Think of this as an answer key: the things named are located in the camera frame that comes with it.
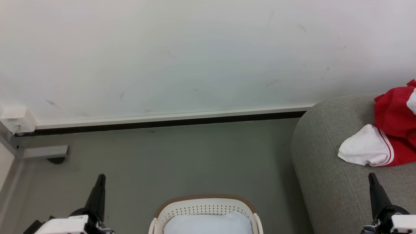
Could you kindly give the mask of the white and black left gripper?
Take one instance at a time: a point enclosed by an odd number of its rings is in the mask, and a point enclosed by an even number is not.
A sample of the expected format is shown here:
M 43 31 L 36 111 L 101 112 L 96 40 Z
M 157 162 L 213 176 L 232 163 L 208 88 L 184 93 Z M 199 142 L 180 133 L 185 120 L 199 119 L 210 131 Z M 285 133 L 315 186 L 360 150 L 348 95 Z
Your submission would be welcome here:
M 89 194 L 85 208 L 78 209 L 65 219 L 50 219 L 40 225 L 35 234 L 114 234 L 106 228 L 105 216 L 106 176 L 100 174 Z

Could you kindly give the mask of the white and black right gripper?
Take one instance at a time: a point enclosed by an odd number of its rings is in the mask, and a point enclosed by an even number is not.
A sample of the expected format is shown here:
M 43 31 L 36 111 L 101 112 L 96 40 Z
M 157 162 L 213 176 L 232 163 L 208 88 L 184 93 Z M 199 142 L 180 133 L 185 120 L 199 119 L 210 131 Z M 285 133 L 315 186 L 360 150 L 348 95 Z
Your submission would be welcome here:
M 369 173 L 368 179 L 373 222 L 363 226 L 361 234 L 414 234 L 416 215 L 392 205 L 375 173 Z

